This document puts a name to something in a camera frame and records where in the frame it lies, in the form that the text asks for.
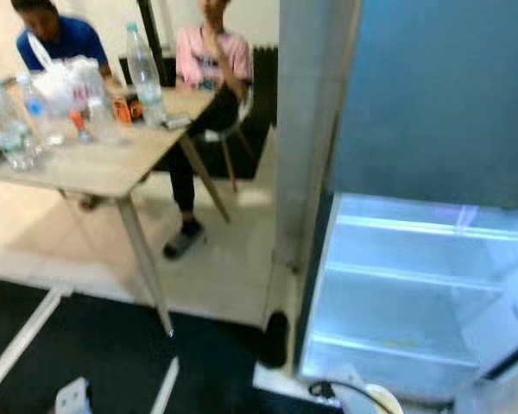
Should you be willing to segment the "orange and black box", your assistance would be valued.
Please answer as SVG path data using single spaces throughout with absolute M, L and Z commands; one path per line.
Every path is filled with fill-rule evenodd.
M 112 98 L 114 115 L 120 123 L 132 125 L 143 122 L 143 106 L 136 93 L 120 93 Z

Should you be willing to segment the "white plastic bag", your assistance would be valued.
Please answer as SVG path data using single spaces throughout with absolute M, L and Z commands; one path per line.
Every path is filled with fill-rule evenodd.
M 54 60 L 45 70 L 31 72 L 30 79 L 53 111 L 63 115 L 73 110 L 88 110 L 91 100 L 105 102 L 108 99 L 108 88 L 98 70 L 98 61 L 83 56 Z

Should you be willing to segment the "small bottle orange cap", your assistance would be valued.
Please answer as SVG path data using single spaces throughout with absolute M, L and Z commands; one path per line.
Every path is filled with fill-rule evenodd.
M 93 142 L 93 135 L 91 134 L 91 131 L 88 128 L 88 123 L 86 123 L 81 111 L 71 110 L 68 115 L 70 121 L 73 122 L 73 126 L 76 127 L 77 141 L 82 143 Z

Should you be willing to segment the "light wooden table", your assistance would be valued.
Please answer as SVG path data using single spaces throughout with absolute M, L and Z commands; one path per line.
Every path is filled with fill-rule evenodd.
M 166 336 L 173 336 L 174 326 L 154 263 L 159 252 L 146 241 L 132 191 L 169 149 L 180 147 L 193 170 L 199 174 L 220 216 L 226 223 L 231 223 L 231 216 L 185 127 L 122 125 L 118 131 L 121 143 L 81 143 L 77 147 L 61 149 L 27 170 L 16 170 L 7 161 L 0 160 L 0 181 L 84 193 L 116 202 L 146 291 L 152 298 Z

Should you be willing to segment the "black smartphone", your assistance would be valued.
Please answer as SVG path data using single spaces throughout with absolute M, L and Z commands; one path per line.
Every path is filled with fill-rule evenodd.
M 193 119 L 187 115 L 169 115 L 161 126 L 168 130 L 176 130 L 180 128 L 186 128 L 191 125 Z

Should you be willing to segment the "clear bottle blue label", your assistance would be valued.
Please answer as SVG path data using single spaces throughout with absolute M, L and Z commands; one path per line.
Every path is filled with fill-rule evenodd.
M 66 137 L 63 135 L 61 126 L 51 110 L 49 102 L 41 91 L 35 87 L 33 76 L 29 72 L 21 72 L 16 76 L 16 83 L 22 94 L 23 106 L 35 125 L 38 135 L 43 142 L 50 147 L 60 147 L 65 145 Z

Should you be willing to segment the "black slipper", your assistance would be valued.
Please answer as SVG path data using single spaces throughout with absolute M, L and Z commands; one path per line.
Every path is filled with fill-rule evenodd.
M 262 334 L 258 360 L 268 369 L 280 369 L 289 356 L 290 323 L 284 311 L 269 316 Z

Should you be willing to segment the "large clear water bottle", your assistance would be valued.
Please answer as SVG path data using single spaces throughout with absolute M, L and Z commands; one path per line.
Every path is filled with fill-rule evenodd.
M 143 107 L 143 119 L 151 126 L 161 126 L 167 113 L 163 102 L 163 90 L 153 50 L 141 33 L 140 24 L 128 22 L 126 31 L 126 66 L 129 78 Z

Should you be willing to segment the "black floor carpet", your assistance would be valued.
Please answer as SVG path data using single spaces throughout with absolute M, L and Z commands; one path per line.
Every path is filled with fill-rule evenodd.
M 254 387 L 264 336 L 255 327 L 173 314 L 166 336 L 152 308 L 74 293 L 63 298 L 0 382 L 0 414 L 46 414 L 83 378 L 93 414 L 151 414 L 172 361 L 165 414 L 342 414 Z

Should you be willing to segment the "white chair wooden legs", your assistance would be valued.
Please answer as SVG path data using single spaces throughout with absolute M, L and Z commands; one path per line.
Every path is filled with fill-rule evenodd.
M 254 106 L 254 90 L 249 88 L 244 99 L 237 99 L 236 117 L 231 125 L 221 129 L 207 129 L 201 131 L 201 134 L 199 135 L 199 140 L 202 142 L 218 143 L 219 148 L 221 149 L 221 154 L 224 157 L 224 162 L 226 162 L 229 183 L 231 183 L 231 189 L 234 192 L 238 192 L 238 185 L 234 169 L 234 161 L 232 161 L 231 150 L 228 145 L 228 139 L 237 138 L 240 145 L 243 146 L 244 153 L 248 155 L 250 160 L 256 161 L 255 150 L 250 145 L 247 135 L 242 131 L 243 123 L 246 121 L 247 115 L 250 114 L 252 106 Z

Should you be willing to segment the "person in blue shirt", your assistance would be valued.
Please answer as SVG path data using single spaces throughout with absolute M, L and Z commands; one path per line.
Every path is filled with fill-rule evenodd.
M 31 72 L 43 71 L 31 47 L 29 36 L 42 44 L 51 59 L 94 59 L 102 78 L 112 78 L 108 55 L 105 54 L 94 27 L 78 17 L 63 16 L 51 0 L 10 0 L 11 8 L 22 19 L 25 28 L 17 36 L 16 47 L 23 64 Z

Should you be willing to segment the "white-lined fridge door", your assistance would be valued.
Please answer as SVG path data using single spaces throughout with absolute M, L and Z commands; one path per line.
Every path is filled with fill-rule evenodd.
M 503 289 L 463 328 L 483 367 L 453 402 L 453 414 L 518 414 L 518 259 L 501 269 Z

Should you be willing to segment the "person in pink shirt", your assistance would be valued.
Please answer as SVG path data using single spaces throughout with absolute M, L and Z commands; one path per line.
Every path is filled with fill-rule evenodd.
M 189 90 L 215 91 L 216 95 L 199 117 L 189 123 L 186 135 L 198 139 L 207 131 L 226 130 L 238 119 L 239 106 L 249 95 L 254 79 L 254 60 L 249 43 L 228 30 L 224 13 L 231 0 L 199 0 L 203 23 L 182 28 L 176 36 L 177 85 Z M 203 233 L 193 215 L 193 166 L 184 150 L 172 148 L 161 159 L 171 178 L 174 201 L 179 206 L 180 231 L 161 252 L 169 260 L 179 259 Z

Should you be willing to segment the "white fridge cabinet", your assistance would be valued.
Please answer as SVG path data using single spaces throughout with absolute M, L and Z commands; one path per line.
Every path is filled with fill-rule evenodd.
M 338 366 L 352 364 L 366 383 L 387 387 L 397 397 L 428 404 L 452 402 L 483 367 L 464 339 L 463 328 L 501 292 L 325 272 L 322 266 L 346 263 L 503 284 L 501 269 L 518 259 L 518 241 L 349 226 L 338 224 L 337 216 L 518 231 L 518 210 L 339 193 L 325 219 L 306 305 L 299 374 L 310 380 L 329 379 Z M 451 344 L 468 351 L 477 367 L 306 342 L 311 334 Z

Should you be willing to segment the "small clear plastic bottle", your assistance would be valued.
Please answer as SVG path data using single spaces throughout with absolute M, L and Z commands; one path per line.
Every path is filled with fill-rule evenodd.
M 88 129 L 91 138 L 105 145 L 116 145 L 121 139 L 113 109 L 108 102 L 98 96 L 88 98 Z

